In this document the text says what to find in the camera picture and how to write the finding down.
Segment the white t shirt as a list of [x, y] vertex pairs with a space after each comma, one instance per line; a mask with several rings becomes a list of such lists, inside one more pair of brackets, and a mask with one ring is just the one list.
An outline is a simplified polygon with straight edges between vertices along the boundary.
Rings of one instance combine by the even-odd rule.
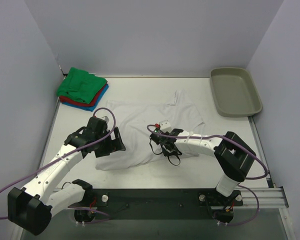
[[177, 90], [166, 103], [137, 103], [109, 100], [106, 108], [116, 118], [125, 151], [96, 159], [96, 169], [123, 170], [163, 159], [161, 148], [150, 142], [147, 125], [169, 121], [173, 128], [203, 133], [205, 122], [184, 90]]

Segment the blue t shirt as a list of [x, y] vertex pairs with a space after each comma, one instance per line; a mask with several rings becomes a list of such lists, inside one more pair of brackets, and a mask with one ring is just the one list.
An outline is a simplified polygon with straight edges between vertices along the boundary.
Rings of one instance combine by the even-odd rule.
[[102, 97], [104, 96], [104, 94], [106, 93], [106, 91], [108, 90], [108, 88], [109, 88], [108, 84], [104, 85], [102, 89], [96, 93], [96, 95], [94, 96], [94, 98], [90, 103], [75, 102], [74, 100], [71, 100], [70, 98], [65, 96], [61, 96], [60, 102], [69, 107], [93, 112], [97, 107], [98, 103], [100, 102], [100, 100], [102, 99]]

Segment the red t shirt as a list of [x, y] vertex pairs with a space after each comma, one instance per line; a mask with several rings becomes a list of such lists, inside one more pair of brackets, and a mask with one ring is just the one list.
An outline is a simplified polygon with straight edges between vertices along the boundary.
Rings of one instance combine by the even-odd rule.
[[89, 104], [92, 100], [93, 100], [93, 98], [95, 97], [95, 95], [96, 95], [96, 93], [92, 93], [92, 94], [90, 94], [90, 95], [86, 95], [86, 96], [81, 96], [81, 97], [79, 97], [79, 98], [70, 98], [70, 97], [68, 97], [68, 96], [63, 96], [63, 95], [61, 95], [60, 97], [59, 97], [59, 99], [61, 98], [61, 97], [67, 97], [67, 98], [69, 98], [69, 99], [71, 99], [71, 100], [73, 100], [73, 101], [75, 101], [75, 102], [79, 102], [79, 103], [84, 103], [84, 104]]

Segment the green t shirt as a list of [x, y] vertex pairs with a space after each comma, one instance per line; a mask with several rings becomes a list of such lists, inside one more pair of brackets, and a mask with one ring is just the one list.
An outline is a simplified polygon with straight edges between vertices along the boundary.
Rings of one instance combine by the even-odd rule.
[[56, 91], [56, 95], [70, 98], [79, 98], [95, 94], [108, 81], [103, 77], [95, 76], [85, 70], [71, 67], [68, 75]]

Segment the grey plastic tray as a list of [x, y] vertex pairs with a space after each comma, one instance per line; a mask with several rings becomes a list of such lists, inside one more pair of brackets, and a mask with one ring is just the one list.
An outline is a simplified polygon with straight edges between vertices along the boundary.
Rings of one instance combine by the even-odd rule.
[[254, 80], [244, 68], [218, 67], [211, 70], [210, 88], [215, 108], [223, 117], [250, 117], [263, 109]]

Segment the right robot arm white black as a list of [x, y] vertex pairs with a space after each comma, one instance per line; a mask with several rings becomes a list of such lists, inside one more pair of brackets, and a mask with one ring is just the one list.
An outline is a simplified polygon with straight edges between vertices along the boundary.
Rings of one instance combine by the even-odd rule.
[[235, 188], [245, 181], [253, 162], [255, 153], [234, 132], [226, 135], [208, 137], [179, 128], [163, 132], [156, 128], [150, 139], [161, 146], [165, 157], [183, 154], [200, 154], [215, 157], [223, 170], [223, 175], [216, 185], [216, 191], [229, 197]]

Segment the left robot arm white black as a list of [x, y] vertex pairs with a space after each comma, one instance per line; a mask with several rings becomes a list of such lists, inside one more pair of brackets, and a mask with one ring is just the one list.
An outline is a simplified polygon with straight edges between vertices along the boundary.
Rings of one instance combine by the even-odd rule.
[[57, 213], [75, 203], [86, 206], [93, 199], [92, 185], [81, 179], [54, 191], [70, 170], [90, 153], [99, 158], [125, 149], [117, 126], [109, 130], [106, 117], [91, 117], [87, 126], [66, 138], [52, 161], [30, 182], [10, 190], [8, 219], [35, 236], [41, 234]]

